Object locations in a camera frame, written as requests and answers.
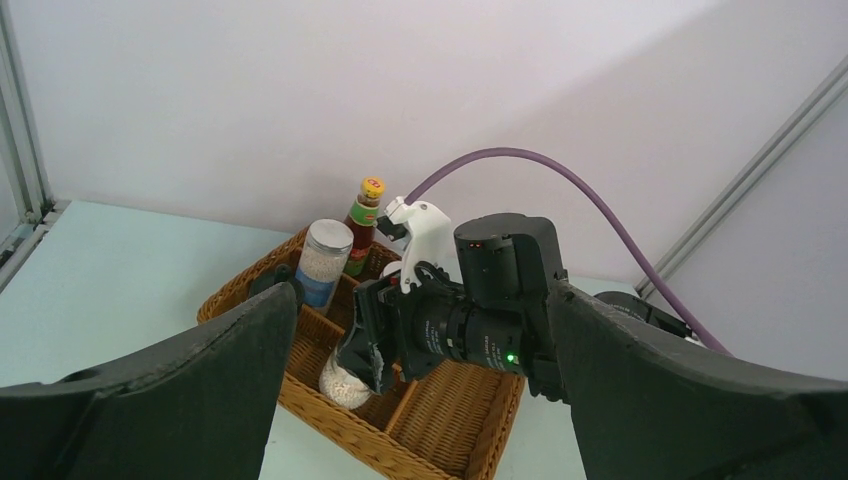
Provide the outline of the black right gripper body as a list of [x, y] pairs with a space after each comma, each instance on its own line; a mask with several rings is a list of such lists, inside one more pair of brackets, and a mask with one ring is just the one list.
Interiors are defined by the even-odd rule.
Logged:
[[460, 330], [471, 309], [465, 290], [444, 269], [422, 262], [415, 267], [421, 284], [409, 294], [399, 292], [396, 340], [400, 377], [411, 382], [433, 372], [444, 360], [460, 360], [464, 346]]

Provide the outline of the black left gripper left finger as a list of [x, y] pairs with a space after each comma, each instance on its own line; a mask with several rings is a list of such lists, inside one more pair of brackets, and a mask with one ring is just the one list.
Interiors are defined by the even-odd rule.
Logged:
[[297, 324], [274, 285], [147, 348], [1, 391], [5, 479], [255, 479]]

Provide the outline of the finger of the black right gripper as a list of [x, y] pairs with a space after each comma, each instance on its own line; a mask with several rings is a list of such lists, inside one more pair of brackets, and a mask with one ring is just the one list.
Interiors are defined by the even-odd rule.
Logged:
[[338, 365], [377, 395], [396, 383], [398, 292], [396, 278], [368, 280], [355, 287], [352, 324], [337, 348]]

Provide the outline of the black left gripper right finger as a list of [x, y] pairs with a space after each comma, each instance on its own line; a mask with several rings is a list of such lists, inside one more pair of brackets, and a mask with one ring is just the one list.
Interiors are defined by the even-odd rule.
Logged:
[[847, 385], [727, 356], [558, 282], [549, 325], [590, 479], [843, 479]]

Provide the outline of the black-cap spice bottle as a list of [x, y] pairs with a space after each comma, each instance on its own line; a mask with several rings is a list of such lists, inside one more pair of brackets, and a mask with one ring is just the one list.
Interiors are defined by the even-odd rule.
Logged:
[[363, 406], [373, 396], [365, 383], [340, 366], [336, 349], [324, 364], [318, 385], [319, 391], [329, 401], [346, 410]]
[[303, 301], [304, 289], [301, 282], [296, 278], [296, 271], [288, 264], [280, 264], [261, 273], [255, 278], [248, 289], [248, 297], [256, 296], [263, 291], [271, 288], [273, 285], [287, 283], [290, 284], [296, 295], [298, 303]]

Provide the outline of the clear-lid white spice jar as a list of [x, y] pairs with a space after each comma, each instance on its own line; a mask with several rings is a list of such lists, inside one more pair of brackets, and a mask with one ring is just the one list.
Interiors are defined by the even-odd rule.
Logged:
[[329, 309], [353, 240], [350, 228], [338, 220], [320, 219], [308, 227], [295, 274], [306, 305], [321, 313]]

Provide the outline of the red sauce bottle yellow cap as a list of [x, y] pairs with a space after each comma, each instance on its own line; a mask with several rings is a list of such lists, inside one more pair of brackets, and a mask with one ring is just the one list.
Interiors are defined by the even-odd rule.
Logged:
[[351, 277], [360, 275], [365, 267], [374, 242], [379, 205], [384, 192], [385, 183], [381, 178], [365, 177], [344, 220], [353, 233], [352, 248], [344, 267], [344, 273]]

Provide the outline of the clear-lid blue-label spice jar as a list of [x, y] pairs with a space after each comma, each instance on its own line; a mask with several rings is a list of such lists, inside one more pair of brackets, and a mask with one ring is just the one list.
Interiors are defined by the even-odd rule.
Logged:
[[401, 260], [391, 261], [386, 264], [381, 272], [381, 278], [391, 278], [398, 277], [403, 268], [403, 262]]

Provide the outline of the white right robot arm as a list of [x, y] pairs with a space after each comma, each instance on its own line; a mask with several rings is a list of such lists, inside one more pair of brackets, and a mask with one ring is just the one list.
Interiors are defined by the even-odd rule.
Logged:
[[418, 284], [401, 270], [360, 284], [354, 322], [331, 359], [357, 392], [381, 395], [400, 361], [419, 380], [445, 360], [526, 378], [531, 394], [573, 406], [549, 337], [549, 287], [568, 277], [544, 217], [500, 213], [468, 221], [453, 235], [462, 280], [434, 260], [415, 260]]

